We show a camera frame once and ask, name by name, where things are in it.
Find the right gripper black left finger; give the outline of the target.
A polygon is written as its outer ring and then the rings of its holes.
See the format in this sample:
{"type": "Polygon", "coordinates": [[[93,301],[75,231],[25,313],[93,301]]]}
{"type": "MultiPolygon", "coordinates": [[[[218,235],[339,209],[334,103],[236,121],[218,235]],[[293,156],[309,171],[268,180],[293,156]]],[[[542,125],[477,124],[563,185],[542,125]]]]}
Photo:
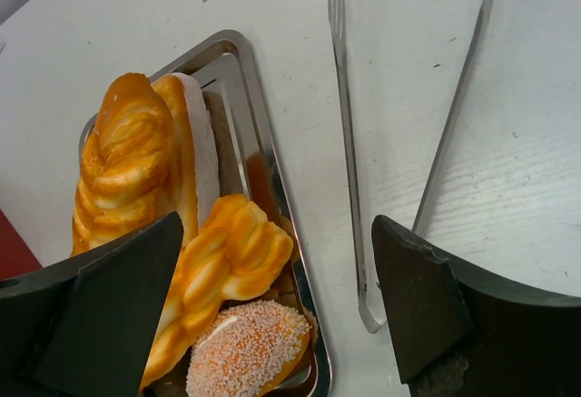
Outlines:
{"type": "Polygon", "coordinates": [[[21,276],[20,395],[137,395],[182,237],[171,212],[21,276]]]}

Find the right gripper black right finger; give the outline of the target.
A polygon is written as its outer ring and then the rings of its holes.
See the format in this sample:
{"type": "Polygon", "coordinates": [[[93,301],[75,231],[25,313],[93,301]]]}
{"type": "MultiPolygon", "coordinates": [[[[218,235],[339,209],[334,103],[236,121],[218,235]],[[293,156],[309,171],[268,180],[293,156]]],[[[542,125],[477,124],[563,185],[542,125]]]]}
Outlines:
{"type": "Polygon", "coordinates": [[[473,333],[449,256],[385,215],[371,239],[379,288],[399,369],[410,383],[473,333]]]}

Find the short twisted glazed bread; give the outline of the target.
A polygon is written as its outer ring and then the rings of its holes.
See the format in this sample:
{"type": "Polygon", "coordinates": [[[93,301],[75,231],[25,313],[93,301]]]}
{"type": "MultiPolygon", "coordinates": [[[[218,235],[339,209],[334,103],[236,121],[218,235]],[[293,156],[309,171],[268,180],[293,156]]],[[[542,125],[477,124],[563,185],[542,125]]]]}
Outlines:
{"type": "Polygon", "coordinates": [[[139,387],[162,378],[213,323],[223,302],[266,293],[294,242],[243,194],[219,198],[182,249],[139,387]]]}

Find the long twisted glazed bread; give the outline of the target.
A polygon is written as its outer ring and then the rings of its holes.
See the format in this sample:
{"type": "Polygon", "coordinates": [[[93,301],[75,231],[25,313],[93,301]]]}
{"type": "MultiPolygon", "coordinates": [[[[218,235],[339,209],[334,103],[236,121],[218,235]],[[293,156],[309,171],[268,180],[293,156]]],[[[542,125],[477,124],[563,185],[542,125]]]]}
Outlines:
{"type": "Polygon", "coordinates": [[[118,77],[81,153],[72,255],[154,220],[172,158],[172,116],[144,74],[118,77]]]}

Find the white toasted oval loaf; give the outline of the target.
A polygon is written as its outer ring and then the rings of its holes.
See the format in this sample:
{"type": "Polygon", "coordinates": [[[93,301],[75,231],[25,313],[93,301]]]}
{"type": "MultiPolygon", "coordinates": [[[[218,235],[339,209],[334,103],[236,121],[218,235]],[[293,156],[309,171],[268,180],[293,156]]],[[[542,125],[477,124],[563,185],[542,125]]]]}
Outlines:
{"type": "Polygon", "coordinates": [[[219,163],[212,118],[198,82],[181,73],[152,83],[173,119],[169,173],[158,200],[158,214],[177,212],[182,220],[182,245],[197,235],[220,197],[219,163]]]}

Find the steel serving tongs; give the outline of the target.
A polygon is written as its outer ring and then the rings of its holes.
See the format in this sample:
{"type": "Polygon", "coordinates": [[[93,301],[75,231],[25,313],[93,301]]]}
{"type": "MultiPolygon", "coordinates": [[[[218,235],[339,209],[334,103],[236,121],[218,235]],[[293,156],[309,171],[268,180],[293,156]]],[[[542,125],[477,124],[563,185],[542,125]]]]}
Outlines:
{"type": "MultiPolygon", "coordinates": [[[[418,209],[412,224],[412,232],[423,234],[425,232],[425,219],[428,208],[432,205],[432,194],[440,179],[440,171],[443,168],[445,153],[448,150],[449,140],[453,133],[453,127],[466,97],[471,77],[477,66],[477,55],[482,49],[485,32],[487,31],[494,0],[482,0],[478,10],[473,34],[469,43],[466,58],[455,89],[453,100],[448,110],[446,122],[443,126],[438,147],[432,164],[428,171],[428,177],[423,189],[418,209]]],[[[346,42],[346,3],[345,0],[327,0],[330,34],[333,54],[336,65],[338,91],[340,99],[340,116],[343,132],[344,151],[350,197],[351,229],[353,236],[353,250],[355,255],[355,269],[357,279],[357,297],[359,317],[370,334],[375,334],[384,327],[386,320],[378,320],[368,306],[368,278],[365,263],[366,247],[364,243],[363,224],[361,219],[359,178],[357,169],[356,147],[354,141],[352,112],[350,103],[350,84],[348,75],[348,57],[346,42]]]]}

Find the sugar coated pink donut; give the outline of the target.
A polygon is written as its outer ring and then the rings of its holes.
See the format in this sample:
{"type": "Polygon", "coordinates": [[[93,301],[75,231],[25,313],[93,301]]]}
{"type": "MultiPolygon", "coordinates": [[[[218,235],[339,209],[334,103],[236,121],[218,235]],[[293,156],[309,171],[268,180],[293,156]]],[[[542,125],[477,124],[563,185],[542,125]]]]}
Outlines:
{"type": "Polygon", "coordinates": [[[299,311],[255,301],[221,311],[192,347],[189,396],[262,396],[299,363],[310,324],[299,311]]]}

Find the steel rectangular tray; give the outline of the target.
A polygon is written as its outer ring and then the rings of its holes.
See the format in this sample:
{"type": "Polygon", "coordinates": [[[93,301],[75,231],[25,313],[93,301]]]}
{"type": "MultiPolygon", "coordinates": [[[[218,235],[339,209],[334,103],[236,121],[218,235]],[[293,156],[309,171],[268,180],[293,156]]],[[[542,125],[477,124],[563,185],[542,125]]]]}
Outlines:
{"type": "MultiPolygon", "coordinates": [[[[225,301],[218,314],[259,300],[275,301],[297,309],[310,324],[309,345],[285,380],[264,395],[324,396],[330,388],[329,354],[280,178],[251,47],[241,34],[232,30],[222,31],[178,58],[159,74],[146,77],[152,86],[153,82],[173,73],[193,77],[202,90],[203,100],[212,118],[217,148],[219,198],[230,194],[245,195],[294,242],[290,259],[266,293],[249,301],[225,301]]],[[[139,388],[139,393],[142,396],[189,396],[185,385],[191,353],[192,346],[169,372],[148,386],[139,388]]]]}

